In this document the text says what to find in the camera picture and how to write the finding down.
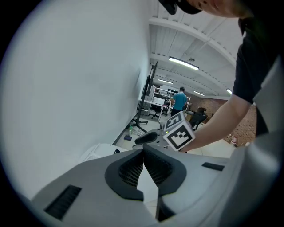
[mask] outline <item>forearm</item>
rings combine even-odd
[[[246,112],[240,114],[230,102],[226,102],[205,126],[195,132],[195,140],[181,151],[187,152],[224,138],[236,128]]]

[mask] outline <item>black and white pattern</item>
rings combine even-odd
[[[175,129],[175,131],[170,132],[169,134],[170,135],[167,136],[167,139],[176,150],[181,149],[184,145],[189,143],[193,138],[184,125],[180,125],[180,127]]]
[[[177,123],[182,121],[182,117],[180,112],[174,116],[172,116],[169,120],[166,122],[165,129],[171,128],[172,126],[176,125]]]

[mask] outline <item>tube light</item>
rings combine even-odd
[[[180,59],[176,59],[176,58],[170,57],[169,60],[170,60],[171,62],[175,62],[175,63],[181,64],[181,65],[183,65],[183,66],[192,68],[192,69],[194,69],[194,70],[199,70],[199,67],[197,67],[197,66],[195,66],[195,65],[193,65],[193,64],[190,64],[190,63],[188,63],[188,62],[182,61],[182,60],[180,60]]]
[[[170,84],[173,84],[172,82],[169,82],[169,81],[166,81],[166,80],[160,80],[159,81],[162,81],[162,82],[165,82],[165,83],[170,83]]]
[[[228,91],[230,94],[232,94],[232,91],[230,89],[226,89],[226,91]]]
[[[199,92],[197,92],[197,91],[194,91],[195,93],[197,93],[197,94],[199,94],[199,95],[202,95],[202,96],[204,96],[204,94],[201,94],[201,93],[199,93]]]

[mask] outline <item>white floor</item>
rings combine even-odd
[[[165,115],[162,115],[161,122],[168,119],[170,116],[166,117]],[[146,131],[150,131],[152,129],[157,129],[160,126],[160,123],[158,122],[158,118],[154,117],[151,119],[151,117],[148,116],[142,116],[140,118],[140,121],[148,121],[146,124],[141,124],[140,126],[145,129]],[[124,140],[124,136],[127,135],[128,132],[125,131],[124,134],[121,136],[119,141],[117,142],[116,146],[132,150],[132,146],[135,145],[135,139],[137,139],[139,136],[137,134],[132,134],[132,140],[127,141]],[[207,146],[194,149],[189,151],[188,153],[191,154],[197,154],[197,155],[204,155],[204,156],[212,156],[212,157],[224,157],[224,158],[230,158],[231,154],[233,153],[235,147],[233,147],[231,144],[228,144],[225,140],[219,140],[217,142],[214,142],[212,144],[209,144]],[[147,169],[144,167],[140,177],[137,189],[142,191],[144,194],[144,204],[149,210],[149,212],[155,217],[156,215],[156,209],[157,209],[157,198],[158,198],[158,188],[155,185],[155,183],[152,181],[150,175],[147,172]]]

